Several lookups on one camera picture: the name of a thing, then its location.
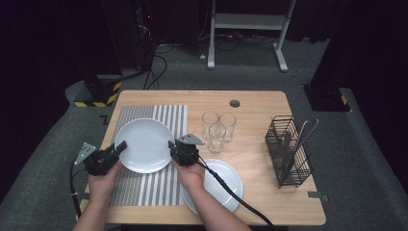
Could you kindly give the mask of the black yellow striped base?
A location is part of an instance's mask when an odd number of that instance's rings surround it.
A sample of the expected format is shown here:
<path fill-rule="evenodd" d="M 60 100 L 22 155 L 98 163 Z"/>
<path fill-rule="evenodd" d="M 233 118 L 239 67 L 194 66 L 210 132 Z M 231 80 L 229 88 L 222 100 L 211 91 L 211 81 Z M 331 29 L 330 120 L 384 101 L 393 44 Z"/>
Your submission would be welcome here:
<path fill-rule="evenodd" d="M 76 107 L 108 107 L 117 98 L 122 82 L 117 80 L 104 80 L 97 77 L 84 80 L 74 97 Z"/>

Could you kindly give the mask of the grey metal utensil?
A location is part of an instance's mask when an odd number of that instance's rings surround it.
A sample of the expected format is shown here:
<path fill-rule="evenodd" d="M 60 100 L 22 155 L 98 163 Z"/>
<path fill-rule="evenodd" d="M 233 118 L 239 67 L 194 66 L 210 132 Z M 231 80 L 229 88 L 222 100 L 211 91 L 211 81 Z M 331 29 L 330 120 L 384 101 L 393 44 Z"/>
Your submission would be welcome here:
<path fill-rule="evenodd" d="M 283 156 L 283 161 L 282 161 L 283 167 L 285 167 L 286 163 L 287 163 L 287 157 L 288 157 L 288 152 L 289 152 L 289 149 L 290 149 L 291 137 L 292 137 L 291 131 L 287 130 L 285 132 L 285 136 L 284 136 L 284 145 L 283 145 L 283 154 L 282 154 L 282 156 Z"/>

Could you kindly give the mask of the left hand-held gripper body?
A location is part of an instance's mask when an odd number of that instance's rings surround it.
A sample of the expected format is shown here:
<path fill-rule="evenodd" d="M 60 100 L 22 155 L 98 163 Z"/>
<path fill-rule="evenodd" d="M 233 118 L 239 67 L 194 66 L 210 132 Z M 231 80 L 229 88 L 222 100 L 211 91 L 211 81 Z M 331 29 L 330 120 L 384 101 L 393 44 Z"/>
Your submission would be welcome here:
<path fill-rule="evenodd" d="M 106 175 L 119 160 L 119 155 L 120 152 L 115 149 L 114 145 L 99 150 L 95 146 L 84 142 L 74 161 L 74 165 L 83 164 L 88 174 L 93 176 Z"/>

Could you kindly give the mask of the clear drinking glass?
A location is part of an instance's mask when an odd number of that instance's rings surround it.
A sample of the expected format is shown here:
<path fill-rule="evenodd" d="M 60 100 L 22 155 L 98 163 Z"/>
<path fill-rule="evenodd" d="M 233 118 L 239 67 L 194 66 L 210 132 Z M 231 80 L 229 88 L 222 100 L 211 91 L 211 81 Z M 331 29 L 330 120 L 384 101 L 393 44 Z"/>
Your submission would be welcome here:
<path fill-rule="evenodd" d="M 218 121 L 219 115 L 214 111 L 208 111 L 202 115 L 202 128 L 203 128 L 202 135 L 206 140 L 210 137 L 209 135 L 210 127 L 218 123 Z"/>
<path fill-rule="evenodd" d="M 213 153 L 220 153 L 223 150 L 226 128 L 221 123 L 213 124 L 209 128 L 209 150 Z"/>
<path fill-rule="evenodd" d="M 226 113 L 220 116 L 220 123 L 225 127 L 226 131 L 225 142 L 230 142 L 233 139 L 236 122 L 237 119 L 232 114 Z"/>

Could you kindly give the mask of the person's right hand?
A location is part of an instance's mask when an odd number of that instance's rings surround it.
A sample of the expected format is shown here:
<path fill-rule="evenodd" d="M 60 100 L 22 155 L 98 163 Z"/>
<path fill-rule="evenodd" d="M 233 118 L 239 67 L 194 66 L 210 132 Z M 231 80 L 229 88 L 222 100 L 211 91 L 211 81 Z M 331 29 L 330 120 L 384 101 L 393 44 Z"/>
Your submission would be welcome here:
<path fill-rule="evenodd" d="M 176 161 L 173 161 L 178 171 L 182 186 L 189 193 L 202 192 L 204 190 L 205 169 L 199 164 L 189 167 L 182 167 Z"/>

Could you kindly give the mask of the person's left hand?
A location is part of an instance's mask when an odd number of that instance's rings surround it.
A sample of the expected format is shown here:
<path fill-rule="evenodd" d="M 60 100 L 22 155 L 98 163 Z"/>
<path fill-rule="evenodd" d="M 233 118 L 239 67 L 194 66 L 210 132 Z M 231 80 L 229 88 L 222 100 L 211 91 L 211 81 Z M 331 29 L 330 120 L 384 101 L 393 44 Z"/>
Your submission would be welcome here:
<path fill-rule="evenodd" d="M 109 205 L 120 168 L 121 162 L 117 161 L 106 175 L 89 176 L 89 203 L 91 205 Z"/>

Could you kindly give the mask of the black wire cutlery basket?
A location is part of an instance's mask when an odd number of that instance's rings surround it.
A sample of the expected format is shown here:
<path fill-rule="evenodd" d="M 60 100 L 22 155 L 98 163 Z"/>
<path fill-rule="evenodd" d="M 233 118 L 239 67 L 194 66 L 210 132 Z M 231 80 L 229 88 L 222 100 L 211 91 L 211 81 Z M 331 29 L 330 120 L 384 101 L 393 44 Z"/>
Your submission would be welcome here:
<path fill-rule="evenodd" d="M 290 149 L 288 152 L 286 166 L 283 167 L 283 145 L 285 132 L 290 130 L 292 133 Z M 265 135 L 265 142 L 268 147 L 268 153 L 272 160 L 274 172 L 277 179 L 278 188 L 285 186 L 299 187 L 313 173 L 314 167 L 309 160 L 308 147 L 304 142 L 295 154 L 293 168 L 288 170 L 290 155 L 296 143 L 298 133 L 292 115 L 276 115 L 272 118 L 268 131 Z"/>

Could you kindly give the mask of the white metal stand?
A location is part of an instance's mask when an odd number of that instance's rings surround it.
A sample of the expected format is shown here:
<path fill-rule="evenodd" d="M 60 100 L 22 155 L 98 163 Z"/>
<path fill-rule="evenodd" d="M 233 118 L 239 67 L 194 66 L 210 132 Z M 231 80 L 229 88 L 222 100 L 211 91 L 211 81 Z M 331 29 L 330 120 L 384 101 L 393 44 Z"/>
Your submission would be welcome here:
<path fill-rule="evenodd" d="M 216 66 L 215 30 L 216 29 L 243 29 L 243 30 L 268 30 L 279 31 L 278 41 L 272 45 L 279 68 L 282 72 L 288 72 L 289 68 L 285 61 L 282 46 L 292 19 L 296 0 L 290 0 L 287 12 L 282 15 L 272 14 L 241 14 L 241 13 L 217 13 L 217 0 L 212 0 L 210 41 L 207 56 L 207 67 L 214 69 Z"/>

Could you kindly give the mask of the white plate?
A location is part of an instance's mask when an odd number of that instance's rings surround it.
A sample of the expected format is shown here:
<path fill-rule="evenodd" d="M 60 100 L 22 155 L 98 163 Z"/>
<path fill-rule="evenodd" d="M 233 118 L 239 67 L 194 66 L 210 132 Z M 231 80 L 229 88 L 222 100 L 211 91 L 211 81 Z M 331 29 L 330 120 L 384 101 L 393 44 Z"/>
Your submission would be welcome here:
<path fill-rule="evenodd" d="M 115 136 L 115 147 L 123 142 L 127 147 L 120 153 L 121 163 L 136 173 L 153 173 L 166 167 L 170 160 L 169 142 L 172 132 L 160 121 L 138 118 L 126 123 Z"/>
<path fill-rule="evenodd" d="M 226 184 L 226 186 L 239 198 L 243 196 L 243 184 L 242 179 L 236 170 L 226 162 L 217 159 L 209 159 L 204 163 L 205 167 L 208 167 Z M 222 185 L 217 181 L 215 176 L 208 170 L 205 170 L 204 179 L 205 189 L 217 199 L 217 201 L 227 208 L 230 212 L 234 213 L 240 206 L 240 202 L 234 198 Z"/>

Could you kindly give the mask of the grey striped placemat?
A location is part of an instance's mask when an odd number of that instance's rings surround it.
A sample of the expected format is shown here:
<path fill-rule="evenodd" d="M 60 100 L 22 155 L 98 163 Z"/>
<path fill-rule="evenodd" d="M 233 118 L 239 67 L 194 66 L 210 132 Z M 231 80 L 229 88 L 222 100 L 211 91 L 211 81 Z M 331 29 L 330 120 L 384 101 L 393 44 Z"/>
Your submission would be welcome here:
<path fill-rule="evenodd" d="M 138 118 L 152 118 L 162 122 L 179 138 L 187 133 L 188 107 L 186 105 L 123 106 L 115 128 L 118 131 Z M 171 206 L 181 205 L 177 172 L 171 160 L 163 169 L 153 173 L 136 173 L 122 165 L 115 185 L 113 206 Z"/>

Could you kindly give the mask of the silver spoon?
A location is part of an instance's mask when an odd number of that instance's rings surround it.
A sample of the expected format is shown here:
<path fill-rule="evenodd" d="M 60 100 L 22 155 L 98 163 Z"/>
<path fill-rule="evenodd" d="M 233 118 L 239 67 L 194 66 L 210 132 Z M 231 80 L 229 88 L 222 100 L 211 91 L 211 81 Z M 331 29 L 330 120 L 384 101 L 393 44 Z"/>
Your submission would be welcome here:
<path fill-rule="evenodd" d="M 314 118 L 311 121 L 309 121 L 309 126 L 307 128 L 306 141 L 313 134 L 313 132 L 315 131 L 315 129 L 317 128 L 318 125 L 319 125 L 319 120 L 317 118 Z M 294 156 L 293 160 L 291 159 L 291 156 L 292 156 L 292 153 L 290 155 L 290 159 L 289 159 L 289 162 L 288 162 L 288 170 L 291 170 L 293 168 L 294 161 L 295 161 L 295 156 Z"/>

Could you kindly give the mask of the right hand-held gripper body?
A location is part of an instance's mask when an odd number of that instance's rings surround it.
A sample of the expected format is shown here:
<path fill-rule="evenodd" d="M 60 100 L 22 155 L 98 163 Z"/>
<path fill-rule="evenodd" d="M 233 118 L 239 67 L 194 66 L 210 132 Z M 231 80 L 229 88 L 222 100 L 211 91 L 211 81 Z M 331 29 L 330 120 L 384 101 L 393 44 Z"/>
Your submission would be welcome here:
<path fill-rule="evenodd" d="M 177 138 L 173 143 L 176 144 L 179 157 L 172 158 L 182 167 L 189 167 L 194 165 L 199 160 L 198 145 L 204 145 L 204 142 L 194 134 L 187 134 Z"/>

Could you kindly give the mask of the dark equipment rack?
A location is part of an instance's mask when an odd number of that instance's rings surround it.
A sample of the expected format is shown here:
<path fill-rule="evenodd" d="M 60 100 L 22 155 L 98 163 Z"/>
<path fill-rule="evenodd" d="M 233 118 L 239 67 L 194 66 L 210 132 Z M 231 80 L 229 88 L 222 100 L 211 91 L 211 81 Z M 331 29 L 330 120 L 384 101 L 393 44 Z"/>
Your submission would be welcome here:
<path fill-rule="evenodd" d="M 153 23 L 151 0 L 132 0 L 140 43 L 141 61 L 139 70 L 149 69 L 156 48 L 156 32 Z"/>

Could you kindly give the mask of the dark stand base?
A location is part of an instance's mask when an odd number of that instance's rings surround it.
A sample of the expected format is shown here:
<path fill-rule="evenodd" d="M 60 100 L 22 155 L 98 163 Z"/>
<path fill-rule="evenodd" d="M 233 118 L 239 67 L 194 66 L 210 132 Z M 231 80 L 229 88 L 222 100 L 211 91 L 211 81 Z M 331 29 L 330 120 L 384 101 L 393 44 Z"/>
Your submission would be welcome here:
<path fill-rule="evenodd" d="M 339 91 L 324 91 L 304 85 L 310 107 L 317 112 L 349 112 L 350 107 L 345 96 Z"/>

